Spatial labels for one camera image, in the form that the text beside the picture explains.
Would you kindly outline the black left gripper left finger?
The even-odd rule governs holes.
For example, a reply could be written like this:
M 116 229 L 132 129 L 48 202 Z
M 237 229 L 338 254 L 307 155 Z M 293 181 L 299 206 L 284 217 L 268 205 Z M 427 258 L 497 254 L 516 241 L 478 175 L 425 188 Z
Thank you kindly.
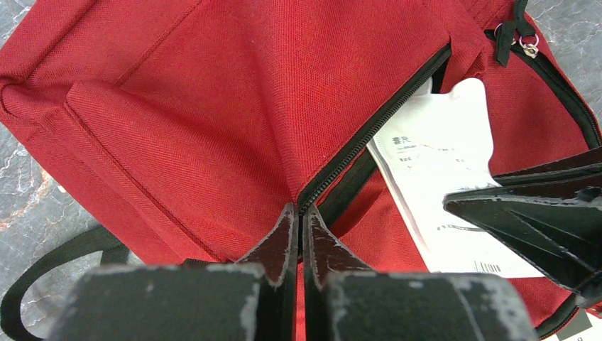
M 254 340 L 294 340 L 297 312 L 298 212 L 284 206 L 274 228 L 237 264 L 259 264 L 263 280 L 254 313 Z

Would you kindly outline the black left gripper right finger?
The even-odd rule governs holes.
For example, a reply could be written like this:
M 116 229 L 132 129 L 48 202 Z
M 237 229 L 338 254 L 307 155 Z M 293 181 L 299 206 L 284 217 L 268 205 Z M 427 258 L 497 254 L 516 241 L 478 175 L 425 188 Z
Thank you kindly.
M 315 205 L 302 217 L 302 251 L 307 340 L 333 340 L 334 313 L 329 307 L 331 277 L 355 271 L 372 271 L 327 228 Z

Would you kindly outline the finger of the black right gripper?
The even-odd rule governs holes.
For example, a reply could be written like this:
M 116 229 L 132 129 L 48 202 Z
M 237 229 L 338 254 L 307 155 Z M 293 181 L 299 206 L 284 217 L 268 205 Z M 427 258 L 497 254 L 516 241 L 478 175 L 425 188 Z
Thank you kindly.
M 601 302 L 601 182 L 474 190 L 447 195 L 443 206 L 575 293 L 578 306 Z
M 496 175 L 503 187 L 601 184 L 601 147 L 523 170 Z

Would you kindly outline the white paper packet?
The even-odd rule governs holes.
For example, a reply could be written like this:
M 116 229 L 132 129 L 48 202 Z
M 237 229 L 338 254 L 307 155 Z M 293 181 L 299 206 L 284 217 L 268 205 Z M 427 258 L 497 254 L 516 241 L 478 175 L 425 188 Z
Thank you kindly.
M 427 269 L 538 277 L 489 233 L 445 211 L 448 194 L 497 186 L 493 137 L 482 81 L 462 80 L 445 94 L 432 86 L 426 81 L 367 145 Z

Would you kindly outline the red backpack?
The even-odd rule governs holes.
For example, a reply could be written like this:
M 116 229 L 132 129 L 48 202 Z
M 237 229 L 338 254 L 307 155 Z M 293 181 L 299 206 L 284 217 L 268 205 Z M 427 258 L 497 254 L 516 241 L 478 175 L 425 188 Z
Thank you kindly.
M 496 175 L 601 147 L 525 1 L 37 1 L 1 49 L 1 123 L 98 225 L 1 301 L 92 253 L 50 340 L 254 340 L 236 262 L 311 205 L 372 271 L 331 277 L 333 340 L 541 340 L 601 302 L 542 274 L 427 269 L 368 142 L 426 81 L 486 89 Z M 495 188 L 501 188 L 497 182 Z

